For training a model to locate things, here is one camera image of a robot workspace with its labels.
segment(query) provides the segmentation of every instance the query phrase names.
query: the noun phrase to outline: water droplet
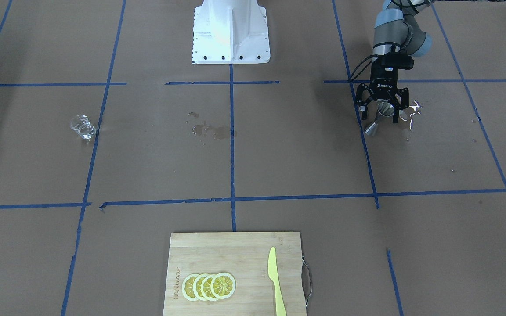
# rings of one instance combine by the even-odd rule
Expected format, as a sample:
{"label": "water droplet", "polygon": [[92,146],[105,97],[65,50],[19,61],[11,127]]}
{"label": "water droplet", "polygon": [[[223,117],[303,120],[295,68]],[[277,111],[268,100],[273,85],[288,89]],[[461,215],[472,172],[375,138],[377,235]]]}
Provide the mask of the water droplet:
{"label": "water droplet", "polygon": [[203,125],[195,125],[195,127],[192,128],[192,132],[193,132],[193,134],[195,134],[197,136],[201,136],[203,128],[204,128],[204,124]]}
{"label": "water droplet", "polygon": [[417,100],[413,100],[413,103],[414,103],[415,105],[410,105],[410,106],[409,106],[410,108],[413,108],[413,111],[417,112],[417,109],[418,109],[418,108],[423,108],[423,106],[422,106],[423,104],[422,104],[422,103],[417,102]]}

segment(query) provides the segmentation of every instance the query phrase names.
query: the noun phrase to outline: floor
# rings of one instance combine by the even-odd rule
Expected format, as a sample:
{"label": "floor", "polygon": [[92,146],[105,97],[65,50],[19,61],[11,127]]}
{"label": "floor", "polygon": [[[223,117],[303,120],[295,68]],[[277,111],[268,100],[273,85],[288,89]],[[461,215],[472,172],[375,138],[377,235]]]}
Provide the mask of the floor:
{"label": "floor", "polygon": [[158,316],[172,232],[274,230],[309,315],[506,316],[506,2],[419,14],[421,114],[369,137],[381,2],[259,0],[271,62],[199,66],[201,0],[0,0],[0,316]]}

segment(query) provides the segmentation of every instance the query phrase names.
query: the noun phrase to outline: lemon slice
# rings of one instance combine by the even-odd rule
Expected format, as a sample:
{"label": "lemon slice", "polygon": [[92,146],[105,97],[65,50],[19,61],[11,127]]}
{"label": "lemon slice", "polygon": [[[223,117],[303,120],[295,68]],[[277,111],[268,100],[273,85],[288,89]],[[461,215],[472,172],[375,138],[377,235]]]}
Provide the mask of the lemon slice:
{"label": "lemon slice", "polygon": [[219,298],[216,298],[216,296],[213,295],[212,290],[210,288],[212,284],[213,278],[216,276],[216,274],[210,274],[207,277],[202,280],[202,285],[200,287],[200,294],[209,301],[217,301]]}
{"label": "lemon slice", "polygon": [[205,299],[202,296],[201,289],[202,289],[202,282],[203,282],[204,278],[206,278],[209,275],[210,275],[209,273],[199,274],[199,276],[197,276],[195,278],[195,280],[192,282],[192,292],[195,295],[195,298],[198,298],[201,301],[207,301],[207,299]]}
{"label": "lemon slice", "polygon": [[210,284],[210,290],[220,300],[229,298],[235,291],[235,278],[227,272],[216,274]]}
{"label": "lemon slice", "polygon": [[192,285],[198,276],[199,275],[197,273],[189,274],[189,276],[187,276],[183,281],[183,296],[192,302],[199,300],[199,298],[196,297],[195,293],[192,290]]}

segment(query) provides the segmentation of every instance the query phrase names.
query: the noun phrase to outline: clear plastic cup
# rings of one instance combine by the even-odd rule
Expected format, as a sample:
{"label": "clear plastic cup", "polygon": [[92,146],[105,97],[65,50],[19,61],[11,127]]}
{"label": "clear plastic cup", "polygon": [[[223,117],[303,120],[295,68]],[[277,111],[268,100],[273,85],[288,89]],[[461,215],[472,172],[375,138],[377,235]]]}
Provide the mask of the clear plastic cup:
{"label": "clear plastic cup", "polygon": [[97,132],[93,124],[89,122],[87,116],[84,116],[83,114],[76,115],[72,118],[70,121],[70,128],[72,128],[72,130],[74,130],[84,140],[90,140]]}

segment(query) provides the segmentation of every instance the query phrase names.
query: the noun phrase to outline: wooden cutting board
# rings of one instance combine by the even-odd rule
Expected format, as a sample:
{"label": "wooden cutting board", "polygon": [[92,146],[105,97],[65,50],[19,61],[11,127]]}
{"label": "wooden cutting board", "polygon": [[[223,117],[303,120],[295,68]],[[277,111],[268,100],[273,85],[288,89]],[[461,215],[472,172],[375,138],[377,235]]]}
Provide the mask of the wooden cutting board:
{"label": "wooden cutting board", "polygon": [[[163,316],[276,316],[275,290],[267,261],[277,250],[277,267],[287,316],[306,316],[299,232],[174,233],[169,246]],[[229,272],[235,292],[216,302],[183,297],[183,280],[193,273]]]}

